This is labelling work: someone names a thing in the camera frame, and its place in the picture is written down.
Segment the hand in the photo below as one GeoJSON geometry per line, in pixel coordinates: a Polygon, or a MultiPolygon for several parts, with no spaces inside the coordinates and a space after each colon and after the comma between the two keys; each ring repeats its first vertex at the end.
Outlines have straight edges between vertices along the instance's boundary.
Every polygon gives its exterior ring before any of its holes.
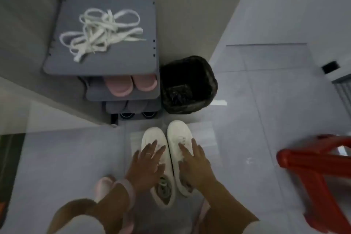
{"type": "Polygon", "coordinates": [[[183,176],[191,186],[197,188],[200,192],[206,183],[216,181],[216,177],[211,169],[211,164],[205,156],[204,149],[200,145],[197,145],[195,139],[191,139],[191,145],[193,148],[193,154],[186,149],[181,143],[178,144],[184,161],[179,161],[180,175],[183,176]]]}
{"type": "Polygon", "coordinates": [[[162,146],[154,155],[156,145],[157,140],[145,146],[140,156],[139,150],[134,153],[125,179],[133,185],[135,194],[149,190],[155,186],[165,171],[165,165],[159,165],[158,162],[166,146],[162,146]]]}

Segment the person's left hand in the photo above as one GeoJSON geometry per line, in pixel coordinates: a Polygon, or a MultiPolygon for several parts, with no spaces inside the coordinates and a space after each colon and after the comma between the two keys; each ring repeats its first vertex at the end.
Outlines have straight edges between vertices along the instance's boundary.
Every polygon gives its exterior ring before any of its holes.
{"type": "Polygon", "coordinates": [[[166,146],[162,146],[154,155],[156,145],[157,140],[145,146],[140,156],[139,150],[134,153],[125,179],[133,185],[136,194],[155,186],[165,171],[165,165],[159,165],[158,162],[166,146]]]}

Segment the forearm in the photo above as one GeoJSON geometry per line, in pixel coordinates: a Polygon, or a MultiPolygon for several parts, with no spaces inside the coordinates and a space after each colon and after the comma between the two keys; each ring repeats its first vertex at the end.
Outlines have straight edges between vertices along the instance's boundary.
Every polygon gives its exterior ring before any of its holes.
{"type": "Polygon", "coordinates": [[[116,184],[88,214],[98,219],[108,233],[110,230],[118,228],[123,213],[127,211],[128,207],[129,195],[127,190],[122,184],[116,184]]]}
{"type": "Polygon", "coordinates": [[[217,180],[206,183],[199,191],[233,233],[242,233],[251,222],[258,220],[217,180]]]}

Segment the white sleeve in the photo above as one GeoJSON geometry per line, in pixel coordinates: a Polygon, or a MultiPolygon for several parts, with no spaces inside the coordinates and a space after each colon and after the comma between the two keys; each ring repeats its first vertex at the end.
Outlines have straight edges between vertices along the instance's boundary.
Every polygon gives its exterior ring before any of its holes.
{"type": "Polygon", "coordinates": [[[104,234],[102,224],[96,218],[88,215],[79,215],[64,225],[56,234],[104,234]]]}
{"type": "Polygon", "coordinates": [[[279,234],[280,232],[267,221],[255,221],[250,223],[243,234],[279,234]]]}

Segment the person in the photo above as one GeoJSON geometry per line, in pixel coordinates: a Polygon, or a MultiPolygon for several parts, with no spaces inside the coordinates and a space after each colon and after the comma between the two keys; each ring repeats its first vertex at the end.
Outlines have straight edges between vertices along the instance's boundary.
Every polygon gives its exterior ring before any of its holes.
{"type": "MultiPolygon", "coordinates": [[[[164,172],[159,160],[165,151],[162,146],[155,152],[156,141],[148,144],[141,153],[135,152],[125,178],[116,183],[106,177],[96,201],[79,199],[61,207],[54,215],[47,234],[131,233],[133,223],[128,223],[126,212],[135,196],[151,189],[164,172]]],[[[204,150],[192,139],[193,155],[179,144],[184,160],[179,162],[181,175],[205,198],[199,221],[193,233],[222,234],[275,233],[275,229],[259,219],[237,201],[216,179],[204,150]]]]}

